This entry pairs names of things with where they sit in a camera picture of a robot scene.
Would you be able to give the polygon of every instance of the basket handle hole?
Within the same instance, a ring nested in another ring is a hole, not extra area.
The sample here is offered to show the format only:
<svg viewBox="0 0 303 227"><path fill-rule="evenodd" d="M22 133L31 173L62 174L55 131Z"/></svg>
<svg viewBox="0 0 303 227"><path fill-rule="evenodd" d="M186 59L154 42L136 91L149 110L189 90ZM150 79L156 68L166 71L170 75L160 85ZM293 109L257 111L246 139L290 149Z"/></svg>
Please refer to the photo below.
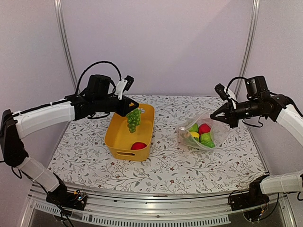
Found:
<svg viewBox="0 0 303 227"><path fill-rule="evenodd" d="M124 155L124 156L135 156L134 153L121 152L121 151L118 151L117 154L119 154L119 155Z"/></svg>
<svg viewBox="0 0 303 227"><path fill-rule="evenodd" d="M141 114L145 113L145 110L143 108L139 108L141 110Z"/></svg>

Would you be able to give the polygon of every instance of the yellow basket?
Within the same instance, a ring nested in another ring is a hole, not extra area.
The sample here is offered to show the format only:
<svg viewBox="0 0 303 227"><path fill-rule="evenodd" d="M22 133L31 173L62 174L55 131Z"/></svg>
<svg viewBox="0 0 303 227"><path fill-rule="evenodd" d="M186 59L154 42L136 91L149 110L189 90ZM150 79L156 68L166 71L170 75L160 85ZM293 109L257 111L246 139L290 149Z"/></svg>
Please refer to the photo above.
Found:
<svg viewBox="0 0 303 227"><path fill-rule="evenodd" d="M141 123L136 127L134 133L130 133L128 130L127 118L116 113L109 124L105 144L117 159L145 161L148 158L155 120L155 108L148 104L139 104L139 108L142 109ZM145 143L147 147L141 150L130 150L135 142Z"/></svg>

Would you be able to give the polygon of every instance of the table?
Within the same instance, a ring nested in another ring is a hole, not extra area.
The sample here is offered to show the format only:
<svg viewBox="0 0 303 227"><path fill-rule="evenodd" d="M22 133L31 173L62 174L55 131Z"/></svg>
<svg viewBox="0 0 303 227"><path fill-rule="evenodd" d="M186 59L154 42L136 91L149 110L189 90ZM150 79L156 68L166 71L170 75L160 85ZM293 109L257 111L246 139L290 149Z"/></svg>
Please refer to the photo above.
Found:
<svg viewBox="0 0 303 227"><path fill-rule="evenodd" d="M149 158L117 160L104 137L111 117L71 122L49 170L70 183L128 192L197 194L247 189L266 171L245 125L232 129L222 146L201 151L178 144L176 127L223 104L217 97L129 96L156 109Z"/></svg>

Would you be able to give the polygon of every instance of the wire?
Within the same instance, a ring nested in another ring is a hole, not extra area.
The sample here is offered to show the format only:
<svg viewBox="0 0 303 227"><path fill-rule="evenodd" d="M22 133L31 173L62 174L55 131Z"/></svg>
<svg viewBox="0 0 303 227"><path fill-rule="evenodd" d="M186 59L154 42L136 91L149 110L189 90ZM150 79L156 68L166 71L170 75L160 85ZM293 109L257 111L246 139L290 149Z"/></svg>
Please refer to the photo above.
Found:
<svg viewBox="0 0 303 227"><path fill-rule="evenodd" d="M118 69L118 67L117 67L114 63L112 63L112 62L110 62L110 61L98 61L98 62L95 62L95 63L91 64L90 66L88 66L88 67L82 72L82 74L81 74L81 76L80 76L80 78L79 78L79 80L78 80L77 88L76 88L76 91L75 91L75 94L74 94L75 96L76 96L77 93L79 92L80 83L81 83L81 80L82 80L84 74L85 74L91 67L93 67L93 66L95 66L95 65L98 65L98 64L101 64L101 63L105 63L105 64L110 64L110 65L112 65L112 66L117 70L117 72L118 72L118 74L119 74L119 81L122 80L122 76L121 76L120 70Z"/></svg>
<svg viewBox="0 0 303 227"><path fill-rule="evenodd" d="M240 192L242 195L244 194L243 192L241 192L241 191L239 191L239 190L232 191L232 192L229 194L228 198L227 198L227 202L228 202L229 205L232 204L232 203L231 203L231 196L232 196L232 194L234 194L235 192Z"/></svg>
<svg viewBox="0 0 303 227"><path fill-rule="evenodd" d="M65 102L67 102L67 101L68 101L67 99L64 99L64 100L60 100L60 101L57 101L57 102L53 102L52 104L47 103L47 104L43 104L43 105L40 105L40 106L37 106L37 107L34 107L34 108L30 108L30 109L27 109L27 110L24 110L24 111L21 111L21 112L19 112L19 113L16 113L16 114L11 115L8 119L6 119L6 120L3 122L1 131L0 131L0 137L3 136L5 124L6 124L9 120L14 119L14 117L17 117L17 116L19 116L19 115L21 115L21 114L26 114L26 113L28 113L28 112L35 111L35 110L38 110L38 109L41 109L41 108L45 108L45 107L48 107L48 106L51 106L51 105L56 105L56 104L65 103Z"/></svg>
<svg viewBox="0 0 303 227"><path fill-rule="evenodd" d="M87 117L87 119L90 119L90 120L101 119L101 118L108 117L109 115L110 115L110 113L105 114L105 115L100 116L100 117Z"/></svg>
<svg viewBox="0 0 303 227"><path fill-rule="evenodd" d="M238 101L237 101L237 100L235 100L235 99L233 99L233 98L231 98L231 100L238 104Z"/></svg>
<svg viewBox="0 0 303 227"><path fill-rule="evenodd" d="M275 204L274 208L272 209L272 211L265 218L261 218L260 221L267 219L270 215L272 215L274 213L274 211L276 210L278 203L279 203L279 193L278 193L278 197L276 199L276 204Z"/></svg>
<svg viewBox="0 0 303 227"><path fill-rule="evenodd" d="M300 197L300 194L301 194L301 192L298 193L297 199L298 199L298 201L303 201L303 199L300 199L300 198L299 198L299 197Z"/></svg>
<svg viewBox="0 0 303 227"><path fill-rule="evenodd" d="M294 103L294 101L293 101L290 97L287 97L287 96L286 96L286 98L288 98L288 99L290 100L291 104L294 106L294 108L295 108L295 110L298 112L298 114L299 114L301 117L303 117L303 114L301 113L301 111L299 110L299 108L297 107L297 105Z"/></svg>
<svg viewBox="0 0 303 227"><path fill-rule="evenodd" d="M262 117L262 116L260 116L260 117L259 117L259 120L258 120L258 123L259 123L260 125L254 125L254 124L246 123L246 122L244 121L244 119L242 119L242 122L243 122L243 124L248 125L248 126L251 126L251 127L262 128L264 124L260 121L261 117Z"/></svg>
<svg viewBox="0 0 303 227"><path fill-rule="evenodd" d="M21 173L21 171L20 171L19 169L18 169L19 175L16 174L16 172L14 171L14 167L11 167L11 171L14 173L14 175L15 175L16 177L18 177L19 179L22 179L22 173Z"/></svg>
<svg viewBox="0 0 303 227"><path fill-rule="evenodd" d="M226 87L226 94L228 93L228 88L230 87L230 85L232 84L232 82L234 82L237 79L244 79L245 80L246 78L245 77L234 77L234 78L232 78L231 81L229 81L229 83L228 83L228 85Z"/></svg>
<svg viewBox="0 0 303 227"><path fill-rule="evenodd" d="M15 175L16 177L18 177L19 179L22 179L22 172L21 172L19 169L18 169L18 171L19 171L19 173L20 173L20 176L17 175L17 174L15 173L13 167L11 168L11 170L13 171L13 173L14 173L14 175ZM23 174L24 174L25 176L27 176L28 179L30 179L30 180L32 180L32 181L35 181L35 180L31 179L31 177L28 176L27 174L25 174L25 173L23 173ZM40 187L43 189L43 191L46 193L46 195L49 196L48 191L47 191L39 182L37 182L37 181L35 181L35 182L36 182L37 184L39 184ZM65 221L66 221L66 220L63 220L63 216L62 216L62 215L64 215L64 216L66 217L66 219L68 220L70 226L71 226L71 227L74 227L74 225L72 224L70 218L68 217L68 213L66 212L66 210L65 210L64 208L62 208L62 206L58 205L58 204L52 199L51 196L49 196L49 198L53 201L53 204L55 204L55 205L58 207L58 209L61 211L61 213L60 213L60 214L61 214L61 223L62 223L65 227L69 227L68 225L65 224Z"/></svg>
<svg viewBox="0 0 303 227"><path fill-rule="evenodd" d="M43 189L43 191L46 193L46 195L49 196L48 191L47 191L40 183L38 183L38 184L39 184L40 187ZM62 223L65 227L68 227L68 225L65 224L65 220L63 220L63 215L64 215L64 216L66 217L66 219L68 220L70 226L71 226L71 227L74 227L74 225L72 224L70 218L68 217L68 214L66 213L66 210L65 210L64 208L62 208L60 205L58 205L58 204L52 199L51 196L49 196L49 198L53 201L53 203L54 203L54 204L58 207L58 209L61 211L61 212L60 212L60 215L61 215L61 223Z"/></svg>

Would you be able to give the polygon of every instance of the green grapes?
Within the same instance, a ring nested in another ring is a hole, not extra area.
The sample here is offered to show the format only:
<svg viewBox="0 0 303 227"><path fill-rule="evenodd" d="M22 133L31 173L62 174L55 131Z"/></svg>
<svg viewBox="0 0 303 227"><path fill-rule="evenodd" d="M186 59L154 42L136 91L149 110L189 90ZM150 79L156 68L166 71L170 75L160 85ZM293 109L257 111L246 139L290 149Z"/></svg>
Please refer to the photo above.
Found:
<svg viewBox="0 0 303 227"><path fill-rule="evenodd" d="M140 125L141 113L142 111L137 108L126 115L128 123L127 127L130 133L134 133L136 131L136 126Z"/></svg>

